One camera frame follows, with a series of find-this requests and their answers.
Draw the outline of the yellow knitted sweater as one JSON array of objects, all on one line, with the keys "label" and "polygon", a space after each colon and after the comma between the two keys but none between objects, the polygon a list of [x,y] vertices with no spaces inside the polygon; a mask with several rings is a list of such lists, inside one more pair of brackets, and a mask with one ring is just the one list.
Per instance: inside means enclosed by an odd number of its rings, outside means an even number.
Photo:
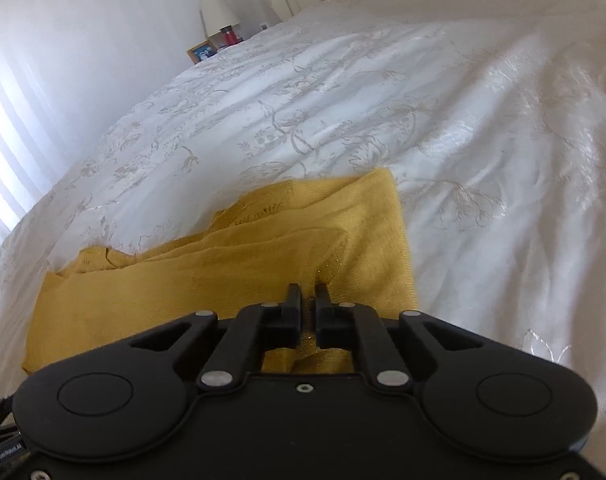
[{"label": "yellow knitted sweater", "polygon": [[92,246],[42,282],[23,370],[45,366],[199,311],[234,318],[317,284],[336,302],[397,318],[417,307],[392,174],[289,180],[218,211],[203,232],[139,255]]}]

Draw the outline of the white embroidered bedspread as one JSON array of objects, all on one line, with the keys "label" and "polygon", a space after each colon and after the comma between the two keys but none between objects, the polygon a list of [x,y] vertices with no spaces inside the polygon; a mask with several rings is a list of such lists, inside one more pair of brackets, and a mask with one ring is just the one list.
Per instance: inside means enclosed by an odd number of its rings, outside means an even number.
[{"label": "white embroidered bedspread", "polygon": [[606,0],[330,0],[136,105],[0,248],[0,396],[44,275],[281,180],[393,174],[418,303],[574,368],[606,471]]}]

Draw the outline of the red candle jar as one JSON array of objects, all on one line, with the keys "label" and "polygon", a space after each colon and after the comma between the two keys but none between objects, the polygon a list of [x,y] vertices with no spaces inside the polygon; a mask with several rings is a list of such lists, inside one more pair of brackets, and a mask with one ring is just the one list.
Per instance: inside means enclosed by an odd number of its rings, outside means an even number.
[{"label": "red candle jar", "polygon": [[240,42],[232,26],[227,26],[223,28],[220,32],[222,33],[222,36],[224,37],[225,43],[228,47],[235,46]]}]

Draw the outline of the white table lamp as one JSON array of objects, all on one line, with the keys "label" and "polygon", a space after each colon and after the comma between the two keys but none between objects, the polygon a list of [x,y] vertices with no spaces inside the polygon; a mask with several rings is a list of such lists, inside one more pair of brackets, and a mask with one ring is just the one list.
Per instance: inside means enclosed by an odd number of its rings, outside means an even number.
[{"label": "white table lamp", "polygon": [[200,12],[207,38],[220,34],[225,28],[235,28],[241,23],[227,0],[201,0]]}]

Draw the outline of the wooden picture frame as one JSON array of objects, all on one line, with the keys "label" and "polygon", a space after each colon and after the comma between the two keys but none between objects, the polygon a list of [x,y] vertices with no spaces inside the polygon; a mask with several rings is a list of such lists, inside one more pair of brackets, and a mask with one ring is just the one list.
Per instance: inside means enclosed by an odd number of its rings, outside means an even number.
[{"label": "wooden picture frame", "polygon": [[190,48],[187,53],[193,64],[199,64],[199,62],[214,56],[217,53],[217,47],[211,40],[206,40]]}]

